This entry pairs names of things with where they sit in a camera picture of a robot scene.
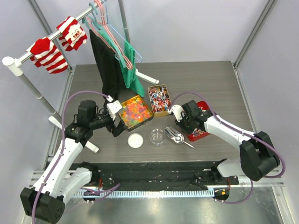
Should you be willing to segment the gold tin of gummy candies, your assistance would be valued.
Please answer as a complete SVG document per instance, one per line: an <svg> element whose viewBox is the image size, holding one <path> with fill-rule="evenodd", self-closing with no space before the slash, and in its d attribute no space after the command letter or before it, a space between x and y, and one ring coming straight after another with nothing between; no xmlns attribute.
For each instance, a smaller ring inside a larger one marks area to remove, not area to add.
<svg viewBox="0 0 299 224"><path fill-rule="evenodd" d="M154 118L153 112L139 95L124 101L121 105L122 110L119 112L119 116L129 132Z"/></svg>

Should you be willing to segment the metal scoop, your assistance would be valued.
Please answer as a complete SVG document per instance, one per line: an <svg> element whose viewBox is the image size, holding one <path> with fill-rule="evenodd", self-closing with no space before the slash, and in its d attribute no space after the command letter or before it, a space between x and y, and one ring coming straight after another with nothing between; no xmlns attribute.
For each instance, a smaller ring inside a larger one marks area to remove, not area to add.
<svg viewBox="0 0 299 224"><path fill-rule="evenodd" d="M184 139L184 136L182 133L180 133L179 131L177 131L176 129L174 129L173 127L166 127L164 129L164 133L167 137L169 137L173 142L177 143L177 144L183 144L185 143L186 145L188 145L191 148L194 148L194 146L192 146L191 144L187 143Z"/></svg>

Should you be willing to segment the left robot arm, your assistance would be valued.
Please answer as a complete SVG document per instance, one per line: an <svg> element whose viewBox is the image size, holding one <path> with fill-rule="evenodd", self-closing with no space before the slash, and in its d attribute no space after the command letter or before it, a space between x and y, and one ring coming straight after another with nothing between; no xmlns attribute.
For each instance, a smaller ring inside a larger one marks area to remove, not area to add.
<svg viewBox="0 0 299 224"><path fill-rule="evenodd" d="M93 131L107 128L113 136L125 130L123 122L114 124L122 105L118 100L108 103L106 113L98 113L92 100L82 101L78 107L77 120L63 128L63 138L52 161L33 187L24 188L20 194L25 214L32 220L43 220L49 224L59 221L70 198L83 186L95 186L100 179L98 167L83 162L75 172L66 174L75 158L84 149Z"/></svg>

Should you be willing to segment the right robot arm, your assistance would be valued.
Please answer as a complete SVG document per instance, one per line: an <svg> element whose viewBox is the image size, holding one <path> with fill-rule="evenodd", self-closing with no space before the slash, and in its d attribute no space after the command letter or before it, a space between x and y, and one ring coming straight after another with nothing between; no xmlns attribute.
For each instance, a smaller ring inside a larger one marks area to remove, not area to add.
<svg viewBox="0 0 299 224"><path fill-rule="evenodd" d="M170 113L185 134L191 135L194 130L200 130L219 137L238 150L238 159L225 159L211 172L211 179L216 184L222 184L234 175L243 175L257 182L269 177L268 174L281 164L265 132L254 133L241 129L222 119L210 108L201 109L194 100L173 105Z"/></svg>

